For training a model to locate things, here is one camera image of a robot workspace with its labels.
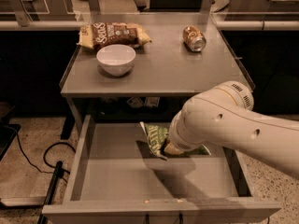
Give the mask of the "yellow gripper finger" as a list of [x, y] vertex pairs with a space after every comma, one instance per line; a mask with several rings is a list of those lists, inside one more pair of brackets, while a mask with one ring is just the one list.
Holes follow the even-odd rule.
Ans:
[[181, 155], [183, 151], [176, 148], [172, 143], [168, 143], [164, 147], [164, 152], [169, 155]]

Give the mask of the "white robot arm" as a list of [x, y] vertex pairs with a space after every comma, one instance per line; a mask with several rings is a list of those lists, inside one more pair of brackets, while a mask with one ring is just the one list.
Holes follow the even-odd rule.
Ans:
[[168, 154], [212, 143], [242, 152], [280, 172], [299, 177], [299, 122], [252, 110], [251, 91], [234, 81], [194, 95], [173, 118]]

